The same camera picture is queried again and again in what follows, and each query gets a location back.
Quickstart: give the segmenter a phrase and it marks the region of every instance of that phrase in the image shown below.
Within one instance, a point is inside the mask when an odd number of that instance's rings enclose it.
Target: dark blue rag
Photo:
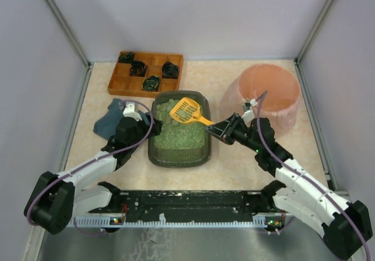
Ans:
[[[112,103],[108,106],[108,112],[100,118],[94,124],[94,133],[107,141],[116,133],[116,126],[120,120],[124,117],[122,111],[124,110],[125,103],[121,103],[121,99],[113,99]],[[142,117],[147,125],[150,125],[146,115],[139,111],[139,115]]]

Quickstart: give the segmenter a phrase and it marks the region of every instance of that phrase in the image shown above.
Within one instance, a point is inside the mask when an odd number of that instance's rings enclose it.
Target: wooden box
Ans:
[[[129,51],[120,52],[119,57],[128,52]],[[147,65],[145,77],[130,76],[131,64],[119,63],[117,60],[110,83],[108,85],[109,94],[120,96],[156,98],[160,92],[175,91],[179,89],[183,66],[182,55],[135,52],[134,60],[140,60]],[[179,67],[179,74],[177,79],[169,79],[162,77],[162,66],[166,62],[171,62]],[[161,78],[158,91],[143,91],[142,84],[144,80],[147,77],[153,75]]]

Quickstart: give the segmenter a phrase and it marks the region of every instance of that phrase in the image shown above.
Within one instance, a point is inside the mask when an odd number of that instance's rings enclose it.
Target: plastic tray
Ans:
[[[157,96],[152,103],[151,111],[156,113],[156,106],[167,102],[169,99],[180,100],[188,97],[202,106],[203,116],[210,119],[209,102],[202,94],[196,91],[170,91]],[[187,150],[167,150],[155,146],[154,137],[148,140],[148,159],[155,165],[161,167],[183,168],[195,167],[206,163],[211,157],[211,136],[206,133],[204,146],[202,148],[191,148]]]
[[[129,51],[120,52],[119,57],[128,52]],[[182,55],[135,52],[134,60],[140,60],[147,65],[146,75],[144,77],[130,76],[131,64],[119,63],[117,61],[111,80],[108,84],[107,90],[110,95],[156,98],[160,92],[178,90],[183,66]],[[177,79],[167,79],[162,77],[162,66],[165,62],[171,62],[174,65],[179,66]],[[143,81],[147,77],[153,75],[161,78],[158,91],[143,91]]]

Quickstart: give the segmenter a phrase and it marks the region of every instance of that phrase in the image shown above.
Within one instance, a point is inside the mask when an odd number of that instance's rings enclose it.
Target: yellow litter scoop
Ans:
[[[171,110],[169,115],[176,121],[181,123],[191,123],[195,121],[202,122],[205,125],[212,125],[214,122],[205,119],[200,113],[199,104],[190,99],[182,98],[177,105]]]

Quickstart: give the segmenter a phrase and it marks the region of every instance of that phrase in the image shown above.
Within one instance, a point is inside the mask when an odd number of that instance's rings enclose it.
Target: dark green litter tray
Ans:
[[[156,114],[157,105],[166,103],[169,99],[180,100],[184,97],[196,101],[202,107],[202,116],[210,119],[209,102],[202,94],[196,91],[168,91],[160,93],[152,103],[152,114]],[[155,137],[151,137],[148,140],[148,159],[157,166],[171,168],[196,167],[206,163],[210,157],[211,136],[207,132],[204,132],[204,145],[202,147],[186,150],[158,148],[155,146]]]

